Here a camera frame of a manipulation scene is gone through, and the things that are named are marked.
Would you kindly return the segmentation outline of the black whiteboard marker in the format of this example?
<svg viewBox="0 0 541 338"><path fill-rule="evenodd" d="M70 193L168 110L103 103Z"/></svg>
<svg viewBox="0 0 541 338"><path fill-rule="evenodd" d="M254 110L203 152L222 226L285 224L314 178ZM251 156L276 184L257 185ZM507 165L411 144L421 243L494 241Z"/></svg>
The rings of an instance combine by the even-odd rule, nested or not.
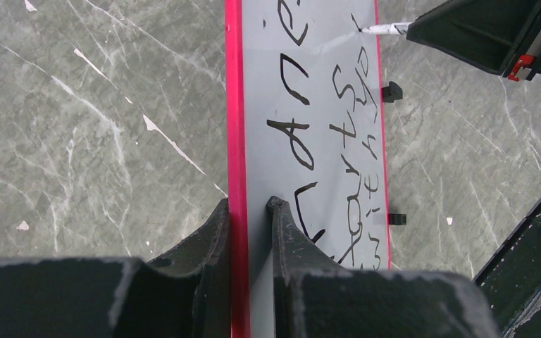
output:
<svg viewBox="0 0 541 338"><path fill-rule="evenodd" d="M384 25L371 25L359 28L359 32L370 35L406 35L412 22L390 23Z"/></svg>

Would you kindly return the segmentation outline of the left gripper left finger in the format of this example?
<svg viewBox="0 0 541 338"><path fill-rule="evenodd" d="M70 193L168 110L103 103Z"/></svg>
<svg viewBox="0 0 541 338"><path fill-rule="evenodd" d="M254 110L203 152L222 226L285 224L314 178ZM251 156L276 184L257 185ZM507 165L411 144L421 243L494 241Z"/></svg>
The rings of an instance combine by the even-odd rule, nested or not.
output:
<svg viewBox="0 0 541 338"><path fill-rule="evenodd" d="M0 337L229 337L229 229L223 199L149 262L0 258Z"/></svg>

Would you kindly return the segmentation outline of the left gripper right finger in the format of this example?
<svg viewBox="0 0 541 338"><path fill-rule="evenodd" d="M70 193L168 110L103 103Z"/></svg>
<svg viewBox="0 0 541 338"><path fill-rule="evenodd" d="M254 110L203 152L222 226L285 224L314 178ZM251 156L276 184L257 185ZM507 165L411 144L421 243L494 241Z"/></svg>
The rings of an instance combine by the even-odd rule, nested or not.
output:
<svg viewBox="0 0 541 338"><path fill-rule="evenodd" d="M349 270L269 198L277 337L498 337L490 305L468 278L439 271Z"/></svg>

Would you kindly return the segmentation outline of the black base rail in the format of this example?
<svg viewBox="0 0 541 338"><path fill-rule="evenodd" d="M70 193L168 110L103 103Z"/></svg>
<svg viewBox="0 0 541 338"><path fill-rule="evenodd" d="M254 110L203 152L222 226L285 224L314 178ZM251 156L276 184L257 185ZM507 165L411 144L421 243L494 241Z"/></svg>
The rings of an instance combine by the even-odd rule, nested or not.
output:
<svg viewBox="0 0 541 338"><path fill-rule="evenodd" d="M502 337L541 337L541 198L474 281Z"/></svg>

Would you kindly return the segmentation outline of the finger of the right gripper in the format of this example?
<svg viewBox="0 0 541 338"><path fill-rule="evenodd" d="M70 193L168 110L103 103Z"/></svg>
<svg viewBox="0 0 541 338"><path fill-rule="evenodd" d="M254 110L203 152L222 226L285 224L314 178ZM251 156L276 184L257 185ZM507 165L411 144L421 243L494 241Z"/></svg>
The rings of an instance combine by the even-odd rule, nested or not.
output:
<svg viewBox="0 0 541 338"><path fill-rule="evenodd" d="M410 24L406 39L501 75L540 11L541 1L446 1Z"/></svg>

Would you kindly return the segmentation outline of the pink-framed whiteboard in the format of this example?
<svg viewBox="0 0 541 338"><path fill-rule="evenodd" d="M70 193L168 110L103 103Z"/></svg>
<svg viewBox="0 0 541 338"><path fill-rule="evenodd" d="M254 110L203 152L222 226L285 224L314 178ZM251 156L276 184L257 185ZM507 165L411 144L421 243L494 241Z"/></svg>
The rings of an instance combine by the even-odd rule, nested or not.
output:
<svg viewBox="0 0 541 338"><path fill-rule="evenodd" d="M226 1L233 337L273 337L266 203L334 262L391 266L376 1Z"/></svg>

